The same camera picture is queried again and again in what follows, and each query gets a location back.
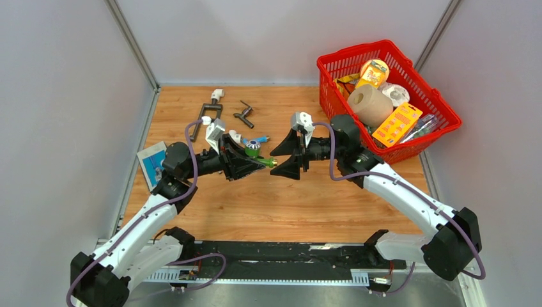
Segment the green plastic faucet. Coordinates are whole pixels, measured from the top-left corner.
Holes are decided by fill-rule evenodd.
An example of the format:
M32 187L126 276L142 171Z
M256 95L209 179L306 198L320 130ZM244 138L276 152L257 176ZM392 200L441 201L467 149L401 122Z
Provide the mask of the green plastic faucet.
M274 158L264 158L260 155L261 143L255 139L248 140L245 143L245 153L255 161L264 164L266 167L274 168L278 165L278 161Z

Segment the red plastic shopping basket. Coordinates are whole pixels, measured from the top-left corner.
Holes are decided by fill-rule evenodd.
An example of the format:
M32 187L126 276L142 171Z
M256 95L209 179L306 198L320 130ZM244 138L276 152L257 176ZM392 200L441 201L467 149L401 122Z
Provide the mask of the red plastic shopping basket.
M406 88L413 106L424 114L434 114L437 117L437 128L433 132L390 148L378 148L334 82L337 78L359 72L362 65L370 59L386 62L391 70L388 81ZM390 40L362 43L322 55L316 60L316 65L320 71L319 101L327 118L331 119L338 114L354 117L356 125L360 127L362 144L389 164L419 155L441 136L459 129L462 125L461 118L440 92L429 86L414 68L413 62Z

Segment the long grey faucet white elbow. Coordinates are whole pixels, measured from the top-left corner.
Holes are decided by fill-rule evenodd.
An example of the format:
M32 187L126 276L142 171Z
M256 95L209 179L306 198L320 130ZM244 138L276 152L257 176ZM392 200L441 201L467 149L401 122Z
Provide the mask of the long grey faucet white elbow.
M209 111L215 111L216 114L214 118L220 118L223 110L223 105L220 103L221 98L225 96L225 91L222 88L215 89L211 94L211 102L204 103L201 106L201 110L199 112L198 118L201 119L203 116L206 116L207 112ZM190 135L190 140L195 141L197 138L197 134L199 133L199 128L201 126L201 123L197 123L194 126L194 130L192 131L192 134Z

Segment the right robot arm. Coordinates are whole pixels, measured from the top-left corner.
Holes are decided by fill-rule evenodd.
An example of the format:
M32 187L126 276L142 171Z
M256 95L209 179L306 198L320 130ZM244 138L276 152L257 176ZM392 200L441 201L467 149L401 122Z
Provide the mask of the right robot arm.
M296 112L290 122L288 135L271 152L289 158L273 168L271 175L299 180L311 161L328 160L333 181L348 180L383 198L422 231L420 235L388 230L374 234L374 244L364 251L370 266L379 268L389 260L405 260L423 263L447 281L461 273L485 279L479 223L472 210L456 210L400 176L362 144L360 129L347 114L327 123L314 122L309 114Z

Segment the blue faucet with white elbow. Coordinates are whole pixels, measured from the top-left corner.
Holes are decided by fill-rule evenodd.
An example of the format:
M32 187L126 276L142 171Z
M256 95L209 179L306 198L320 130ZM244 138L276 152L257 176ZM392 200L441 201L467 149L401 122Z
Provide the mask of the blue faucet with white elbow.
M229 130L228 134L231 136L231 138L238 144L240 145L246 145L249 141L252 141L252 140L255 140L259 143L267 143L269 142L270 140L270 137L269 136L261 136L261 137L258 137L258 138L252 138L252 139L247 139L247 138L243 138L241 134L239 134L237 131L235 130Z

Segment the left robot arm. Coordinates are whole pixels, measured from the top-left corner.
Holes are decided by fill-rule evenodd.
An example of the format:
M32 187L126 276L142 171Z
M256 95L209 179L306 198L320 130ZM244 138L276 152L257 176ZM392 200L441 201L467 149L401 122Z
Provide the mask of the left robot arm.
M193 238L179 228L167 231L156 246L147 243L189 204L199 176L221 171L233 181L267 167L257 141L242 146L225 134L211 143L199 154L191 143L167 147L162 177L139 212L104 245L72 259L68 306L73 306L73 299L86 306L123 306L133 289L162 266L193 261Z

